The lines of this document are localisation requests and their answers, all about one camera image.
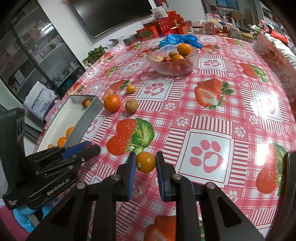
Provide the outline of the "large orange mandarin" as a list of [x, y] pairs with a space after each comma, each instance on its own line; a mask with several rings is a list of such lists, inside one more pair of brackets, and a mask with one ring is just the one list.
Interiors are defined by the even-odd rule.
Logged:
[[121, 105], [121, 100], [115, 94], [108, 95], [103, 102], [104, 108], [111, 113], [118, 111], [120, 108], [120, 105]]

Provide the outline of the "yellow orange kumquat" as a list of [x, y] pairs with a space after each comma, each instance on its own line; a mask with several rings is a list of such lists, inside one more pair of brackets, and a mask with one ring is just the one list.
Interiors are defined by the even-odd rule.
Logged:
[[136, 157], [136, 168], [144, 174], [152, 172], [156, 167], [156, 158], [149, 152], [141, 152]]

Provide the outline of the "orange with stem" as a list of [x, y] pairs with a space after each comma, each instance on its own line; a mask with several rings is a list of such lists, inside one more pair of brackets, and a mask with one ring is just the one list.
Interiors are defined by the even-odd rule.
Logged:
[[74, 127], [70, 127], [69, 129], [67, 129], [67, 132], [66, 132], [66, 137], [67, 138], [71, 135], [73, 129], [74, 129]]

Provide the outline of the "grey white tray box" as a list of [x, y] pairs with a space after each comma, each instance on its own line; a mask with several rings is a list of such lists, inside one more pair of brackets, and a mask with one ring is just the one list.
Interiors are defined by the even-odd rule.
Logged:
[[[87, 108], [82, 106], [82, 101], [85, 99], [92, 100]], [[74, 129], [67, 138], [65, 146], [71, 147], [78, 144], [102, 108], [102, 101], [95, 95], [69, 96], [52, 120], [48, 122], [37, 142], [36, 152], [47, 149], [49, 144], [56, 146], [59, 138], [65, 137], [70, 127]]]

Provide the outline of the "yellow cherry tomato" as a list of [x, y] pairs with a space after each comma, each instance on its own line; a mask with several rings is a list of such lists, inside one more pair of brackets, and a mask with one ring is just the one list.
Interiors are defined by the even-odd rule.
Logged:
[[91, 104], [91, 102], [92, 102], [91, 99], [86, 100], [86, 102], [85, 102], [85, 106], [88, 107], [88, 106]]

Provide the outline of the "white printed bag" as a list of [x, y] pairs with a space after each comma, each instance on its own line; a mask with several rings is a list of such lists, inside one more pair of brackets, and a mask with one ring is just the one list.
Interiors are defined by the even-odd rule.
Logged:
[[35, 117], [43, 121], [49, 106], [57, 97], [53, 90], [37, 81], [25, 97], [23, 106]]

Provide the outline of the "brown fruit near bowl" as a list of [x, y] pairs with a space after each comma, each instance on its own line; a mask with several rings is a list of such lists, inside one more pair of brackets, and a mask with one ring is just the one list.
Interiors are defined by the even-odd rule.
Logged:
[[135, 113], [138, 109], [138, 102], [135, 99], [129, 99], [126, 103], [125, 103], [125, 110], [128, 113]]

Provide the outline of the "dark wooden chair back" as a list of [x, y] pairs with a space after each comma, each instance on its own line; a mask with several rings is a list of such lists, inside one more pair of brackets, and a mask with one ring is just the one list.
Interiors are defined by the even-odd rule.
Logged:
[[266, 240], [295, 240], [295, 151], [283, 157], [280, 199]]

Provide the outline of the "small yellow kumquat far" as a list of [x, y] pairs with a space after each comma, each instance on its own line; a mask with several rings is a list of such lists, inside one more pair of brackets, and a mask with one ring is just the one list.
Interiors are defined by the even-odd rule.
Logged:
[[126, 91], [128, 94], [132, 94], [136, 91], [136, 87], [132, 84], [129, 84], [127, 87], [126, 87]]

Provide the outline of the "green potted plant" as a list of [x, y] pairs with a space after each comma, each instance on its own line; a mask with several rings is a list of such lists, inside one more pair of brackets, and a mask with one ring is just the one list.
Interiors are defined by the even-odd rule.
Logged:
[[86, 66], [90, 66], [94, 64], [100, 57], [102, 57], [106, 53], [107, 47], [99, 46], [92, 51], [88, 52], [88, 56], [82, 61], [82, 64]]

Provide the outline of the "glass display cabinet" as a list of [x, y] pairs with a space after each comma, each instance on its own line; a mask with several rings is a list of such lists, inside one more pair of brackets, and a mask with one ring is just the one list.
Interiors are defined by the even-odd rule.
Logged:
[[37, 1], [1, 1], [1, 80], [20, 102], [37, 82], [63, 96], [84, 71]]

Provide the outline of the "strawberry pattern tablecloth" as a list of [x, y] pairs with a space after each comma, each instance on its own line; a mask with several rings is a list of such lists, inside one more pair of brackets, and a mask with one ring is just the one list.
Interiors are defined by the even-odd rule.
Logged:
[[[214, 182], [267, 237], [281, 192], [282, 159], [295, 149], [295, 69], [276, 47], [199, 35], [194, 70], [156, 72], [147, 56], [159, 39], [116, 45], [78, 79], [68, 95], [135, 99], [129, 114], [101, 110], [83, 141], [101, 147], [80, 178], [102, 181], [130, 151], [163, 153], [177, 173], [195, 183]], [[128, 94], [132, 84], [136, 91]]]

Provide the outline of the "glass fruit bowl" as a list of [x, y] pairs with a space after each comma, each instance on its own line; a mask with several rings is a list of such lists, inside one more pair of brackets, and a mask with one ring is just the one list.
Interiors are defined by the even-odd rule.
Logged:
[[194, 70], [199, 54], [198, 48], [189, 44], [166, 45], [148, 54], [147, 59], [156, 72], [181, 76]]

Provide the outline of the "blue plastic bag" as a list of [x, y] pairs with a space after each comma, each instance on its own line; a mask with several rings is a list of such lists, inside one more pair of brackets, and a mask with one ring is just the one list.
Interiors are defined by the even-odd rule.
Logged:
[[168, 34], [165, 39], [159, 42], [159, 47], [162, 48], [166, 45], [177, 44], [189, 44], [195, 48], [201, 49], [203, 45], [199, 43], [197, 36], [195, 35], [180, 35], [180, 34]]

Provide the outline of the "red gift boxes stack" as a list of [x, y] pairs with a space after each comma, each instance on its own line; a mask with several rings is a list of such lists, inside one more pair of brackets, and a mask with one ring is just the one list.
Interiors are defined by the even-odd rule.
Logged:
[[137, 30], [137, 37], [141, 42], [166, 37], [168, 34], [186, 35], [192, 30], [192, 22], [184, 20], [176, 11], [166, 13], [167, 17], [145, 23], [142, 29]]

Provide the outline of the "white sofa with clutter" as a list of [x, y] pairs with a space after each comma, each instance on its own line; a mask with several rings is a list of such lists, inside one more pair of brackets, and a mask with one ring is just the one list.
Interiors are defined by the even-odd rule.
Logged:
[[285, 59], [295, 69], [295, 45], [285, 32], [285, 29], [281, 27], [283, 34], [279, 33], [275, 30], [273, 25], [264, 20], [260, 21], [258, 27], [261, 28], [262, 35], [282, 53]]

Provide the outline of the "black wall television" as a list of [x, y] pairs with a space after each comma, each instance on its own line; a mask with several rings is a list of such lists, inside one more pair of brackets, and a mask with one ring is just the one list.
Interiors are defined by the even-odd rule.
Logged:
[[69, 1], [69, 3], [81, 17], [93, 37], [152, 13], [151, 4], [144, 0], [76, 0]]

